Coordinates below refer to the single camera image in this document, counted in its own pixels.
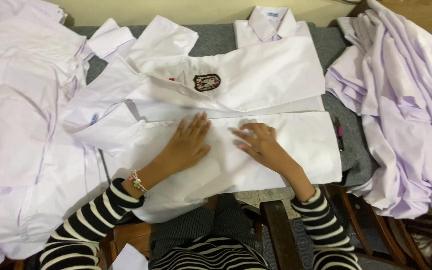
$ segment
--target striped sweater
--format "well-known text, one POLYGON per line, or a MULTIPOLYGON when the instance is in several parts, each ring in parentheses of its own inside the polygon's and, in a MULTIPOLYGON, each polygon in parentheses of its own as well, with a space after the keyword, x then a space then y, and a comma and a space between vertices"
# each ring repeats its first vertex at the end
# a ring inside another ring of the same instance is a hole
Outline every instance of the striped sweater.
MULTIPOLYGON (((51 234, 40 257, 41 270, 100 270, 96 266, 99 240, 126 212, 144 203, 144 197, 138 200, 129 196, 122 181, 121 178, 113 181, 105 193, 81 207, 51 234)), ((319 189, 308 202, 293 199, 291 205, 301 214, 306 232, 314 242, 315 270, 361 269, 349 237, 319 189)), ((242 242, 208 235, 170 250, 151 268, 182 269, 268 270, 269 267, 258 252, 242 242)))

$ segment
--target embroidered school badge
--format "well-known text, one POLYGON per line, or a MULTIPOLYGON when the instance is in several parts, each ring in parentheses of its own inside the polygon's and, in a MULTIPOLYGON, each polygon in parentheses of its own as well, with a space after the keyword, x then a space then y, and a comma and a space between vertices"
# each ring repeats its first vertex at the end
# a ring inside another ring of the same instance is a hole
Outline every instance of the embroidered school badge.
POLYGON ((217 74, 196 75, 193 79, 194 89, 199 92, 218 88, 221 79, 217 74))

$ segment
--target finger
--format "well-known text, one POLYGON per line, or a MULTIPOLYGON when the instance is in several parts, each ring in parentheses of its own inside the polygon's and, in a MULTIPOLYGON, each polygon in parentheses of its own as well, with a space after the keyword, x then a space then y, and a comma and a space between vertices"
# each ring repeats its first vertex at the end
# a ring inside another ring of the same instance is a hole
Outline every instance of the finger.
POLYGON ((202 117, 196 122, 196 125, 192 129, 191 133, 189 133, 189 138, 195 139, 199 136, 201 129, 206 126, 206 119, 208 118, 208 114, 204 112, 202 117))
POLYGON ((239 129, 240 130, 250 129, 250 130, 254 131, 254 133, 256 134, 256 136, 258 138, 265 138, 268 136, 268 133, 267 132, 265 133, 262 130, 262 126, 266 126, 266 125, 263 123, 247 123, 247 124, 242 125, 239 129))
POLYGON ((271 138, 276 139, 276 129, 274 127, 268 126, 269 135, 271 138))
POLYGON ((201 118, 201 114, 196 114, 195 117, 192 119, 192 122, 189 124, 188 128, 181 134, 182 137, 188 137, 193 128, 195 127, 196 123, 198 123, 199 119, 201 118))
POLYGON ((179 125, 177 126, 176 132, 174 132, 173 137, 179 138, 181 136, 181 133, 183 133, 184 125, 186 124, 186 119, 183 118, 181 122, 179 122, 179 125))
POLYGON ((241 131, 233 131, 233 134, 238 136, 239 138, 245 140, 246 142, 248 142, 249 144, 251 144, 252 146, 258 147, 259 146, 259 141, 258 139, 256 139, 255 137, 248 135, 248 134, 244 134, 241 131))
POLYGON ((201 131, 198 135, 198 140, 204 141, 206 138, 206 134, 208 134, 208 130, 211 127, 211 120, 206 122, 206 125, 204 125, 203 128, 201 128, 201 131))
POLYGON ((202 160, 211 150, 211 146, 205 145, 203 146, 194 156, 196 162, 198 163, 200 160, 202 160))
POLYGON ((259 162, 261 159, 261 154, 258 153, 254 148, 247 144, 239 144, 237 146, 238 149, 243 150, 246 152, 249 156, 251 156, 255 161, 259 162))

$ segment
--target person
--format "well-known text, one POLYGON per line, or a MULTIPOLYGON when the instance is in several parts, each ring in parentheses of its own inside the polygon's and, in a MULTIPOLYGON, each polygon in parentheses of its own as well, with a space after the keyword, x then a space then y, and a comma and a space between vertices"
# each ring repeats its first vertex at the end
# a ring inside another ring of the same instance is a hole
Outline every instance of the person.
MULTIPOLYGON (((188 128, 183 119, 167 146, 147 166, 128 179, 115 179, 105 193, 81 207, 50 236, 40 256, 42 270, 96 269, 99 241, 123 215, 144 204, 144 192, 167 177, 195 166, 211 150, 204 144, 211 126, 207 114, 197 114, 188 128)), ((244 140, 237 147, 255 161, 279 173, 291 185, 291 206, 301 214, 313 241, 315 270, 360 270, 354 246, 303 168, 278 144, 274 128, 248 123, 232 131, 244 140)), ((213 196, 184 215, 157 224, 150 238, 151 270, 269 269, 257 252, 258 238, 250 220, 231 194, 213 196)))

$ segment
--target gray felt surface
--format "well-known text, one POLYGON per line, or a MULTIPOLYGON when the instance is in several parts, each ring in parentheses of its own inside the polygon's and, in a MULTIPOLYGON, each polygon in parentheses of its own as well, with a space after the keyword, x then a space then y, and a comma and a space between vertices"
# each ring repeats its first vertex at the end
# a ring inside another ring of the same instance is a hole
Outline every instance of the gray felt surface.
MULTIPOLYGON (((345 40, 337 27, 315 27, 309 23, 312 38, 323 70, 337 59, 349 43, 345 40)), ((135 37, 139 37, 146 26, 129 26, 135 37)), ((190 56, 207 56, 231 52, 236 49, 234 42, 234 29, 232 24, 204 24, 186 25, 199 34, 199 39, 189 53, 190 56)), ((72 27, 76 33, 90 38, 98 29, 97 26, 72 27)), ((105 68, 106 62, 93 57, 89 61, 91 68, 88 71, 87 83, 92 82, 105 68)), ((338 99, 331 94, 322 95, 326 111, 332 117, 337 116, 343 126, 344 151, 341 153, 343 170, 342 185, 353 186, 367 182, 378 168, 377 163, 368 152, 364 138, 361 118, 344 107, 338 99)))

